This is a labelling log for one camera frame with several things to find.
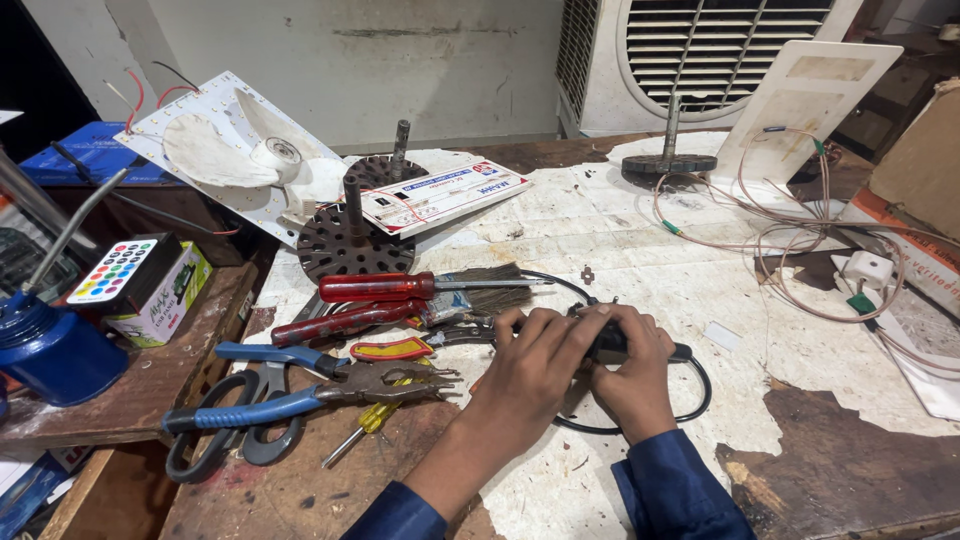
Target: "red screwdriver handle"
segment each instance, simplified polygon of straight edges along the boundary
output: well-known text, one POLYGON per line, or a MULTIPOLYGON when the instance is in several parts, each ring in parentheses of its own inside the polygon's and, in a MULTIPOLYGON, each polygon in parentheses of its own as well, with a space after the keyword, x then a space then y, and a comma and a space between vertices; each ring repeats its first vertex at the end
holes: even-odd
POLYGON ((270 338, 274 345, 285 347, 349 329, 369 325, 390 325, 414 315, 429 319, 430 313, 426 302, 423 300, 376 302, 326 315, 326 317, 276 327, 270 332, 270 338))
POLYGON ((419 274, 352 274, 320 278, 324 302, 389 302, 422 298, 433 300, 433 272, 419 274))

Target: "orange printed box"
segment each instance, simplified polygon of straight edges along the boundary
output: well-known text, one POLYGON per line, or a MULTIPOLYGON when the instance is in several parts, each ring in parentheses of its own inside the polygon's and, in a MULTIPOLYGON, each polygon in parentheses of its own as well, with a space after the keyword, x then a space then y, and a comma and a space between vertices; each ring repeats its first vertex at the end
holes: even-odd
MULTIPOLYGON (((840 212, 842 221, 876 222, 882 225, 908 227, 887 211, 889 203, 863 187, 840 212)), ((865 249, 879 241, 866 234, 842 230, 865 249)), ((877 229, 873 231, 903 250, 906 280, 931 300, 960 317, 960 251, 942 240, 910 231, 877 229)))

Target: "brush bristles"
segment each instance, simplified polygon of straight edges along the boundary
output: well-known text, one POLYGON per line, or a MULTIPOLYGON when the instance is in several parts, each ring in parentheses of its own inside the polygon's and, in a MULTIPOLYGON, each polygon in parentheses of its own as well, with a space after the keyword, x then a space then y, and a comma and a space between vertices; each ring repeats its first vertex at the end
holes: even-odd
MULTIPOLYGON (((495 268, 469 268, 454 274, 458 282, 486 282, 492 280, 518 280, 523 277, 515 262, 495 268)), ((483 288, 466 291, 473 312, 495 315, 511 307, 522 307, 533 300, 530 287, 483 288)))

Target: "yellow screwdriver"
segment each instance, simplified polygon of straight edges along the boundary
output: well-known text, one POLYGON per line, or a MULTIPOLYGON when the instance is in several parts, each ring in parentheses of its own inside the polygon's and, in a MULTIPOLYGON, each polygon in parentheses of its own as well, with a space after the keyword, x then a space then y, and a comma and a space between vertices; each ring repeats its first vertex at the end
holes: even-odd
MULTIPOLYGON (((423 364, 425 366, 433 365, 430 363, 430 360, 426 358, 418 358, 413 361, 415 361, 418 364, 423 364)), ((401 380, 398 380, 397 382, 394 382, 394 386, 402 386, 404 384, 410 384, 411 382, 422 382, 422 380, 421 379, 401 379, 401 380)), ((332 454, 328 455, 326 459, 324 459, 323 463, 320 464, 320 468, 325 469, 327 465, 329 465, 331 462, 336 460, 344 452, 346 452, 351 446, 353 446, 353 443, 358 441, 360 437, 363 436, 364 433, 373 433, 374 431, 376 431, 376 429, 380 427, 380 424, 382 424, 384 420, 386 420, 391 414, 393 414, 393 412, 399 406, 400 404, 378 403, 368 408, 367 410, 365 410, 363 414, 360 415, 360 418, 357 419, 357 423, 360 424, 360 427, 357 428, 357 431, 354 431, 349 437, 347 437, 347 440, 345 440, 343 444, 338 446, 337 449, 334 450, 332 454)))

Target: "red wire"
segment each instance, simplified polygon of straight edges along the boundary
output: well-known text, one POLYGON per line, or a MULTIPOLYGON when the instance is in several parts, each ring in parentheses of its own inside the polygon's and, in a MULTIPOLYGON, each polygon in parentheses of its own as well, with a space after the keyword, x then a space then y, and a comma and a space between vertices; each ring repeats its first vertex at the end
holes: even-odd
POLYGON ((406 205, 407 208, 410 209, 410 213, 414 214, 414 217, 416 217, 417 219, 419 219, 419 220, 422 221, 423 223, 427 223, 427 220, 425 220, 425 219, 423 219, 422 217, 420 217, 420 215, 417 214, 417 211, 414 210, 414 208, 410 206, 410 203, 404 201, 403 199, 400 199, 399 197, 397 197, 397 196, 394 195, 393 193, 387 193, 386 191, 380 191, 380 190, 378 190, 378 189, 361 189, 361 191, 372 191, 372 192, 374 192, 374 193, 379 193, 379 194, 381 194, 381 195, 388 195, 388 196, 390 196, 390 197, 393 197, 393 198, 397 199, 398 201, 400 201, 401 203, 403 203, 404 205, 406 205))
POLYGON ((198 89, 194 88, 193 86, 173 86, 171 88, 167 88, 167 91, 163 92, 163 95, 160 96, 160 99, 156 100, 156 107, 158 109, 160 108, 160 104, 163 103, 163 98, 167 97, 167 94, 169 94, 174 90, 179 90, 179 89, 191 90, 194 93, 200 92, 198 89))
POLYGON ((136 102, 136 107, 133 108, 133 111, 130 113, 130 117, 127 118, 127 125, 124 126, 124 131, 127 133, 127 135, 129 135, 131 133, 130 123, 133 122, 133 116, 136 114, 138 110, 140 110, 140 106, 143 105, 143 85, 140 83, 140 80, 137 79, 136 73, 133 73, 130 70, 128 70, 127 73, 130 73, 130 76, 133 77, 134 81, 136 81, 137 89, 140 90, 140 99, 139 101, 136 102))

